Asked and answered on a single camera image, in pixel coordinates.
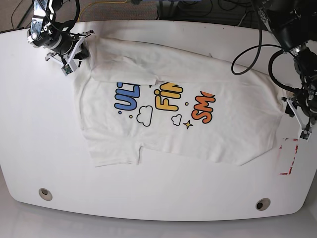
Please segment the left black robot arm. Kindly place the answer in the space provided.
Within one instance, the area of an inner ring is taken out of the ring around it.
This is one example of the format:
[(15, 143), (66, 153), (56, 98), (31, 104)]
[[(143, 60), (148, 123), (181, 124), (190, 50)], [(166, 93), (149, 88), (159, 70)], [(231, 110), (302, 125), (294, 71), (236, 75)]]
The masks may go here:
[[(262, 26), (278, 42), (279, 51), (268, 62), (271, 80), (278, 87), (291, 92), (283, 98), (286, 113), (296, 117), (299, 137), (307, 140), (317, 122), (317, 55), (307, 46), (317, 38), (317, 2), (315, 0), (253, 0), (251, 5), (258, 21), (259, 39), (263, 38)], [(273, 63), (282, 54), (293, 57), (295, 71), (301, 81), (300, 88), (279, 82), (273, 75)]]

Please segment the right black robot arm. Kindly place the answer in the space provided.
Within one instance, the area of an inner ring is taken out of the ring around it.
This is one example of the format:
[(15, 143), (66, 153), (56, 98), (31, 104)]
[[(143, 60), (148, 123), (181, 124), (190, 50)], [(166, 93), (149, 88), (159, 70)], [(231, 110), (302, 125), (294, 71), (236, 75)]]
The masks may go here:
[(27, 41), (35, 48), (49, 49), (50, 52), (46, 55), (45, 60), (56, 62), (63, 73), (69, 75), (78, 69), (82, 60), (90, 56), (85, 42), (86, 38), (94, 34), (94, 31), (71, 32), (80, 15), (78, 0), (75, 2), (74, 19), (64, 23), (57, 22), (56, 13), (62, 5), (62, 0), (33, 1), (33, 17)]

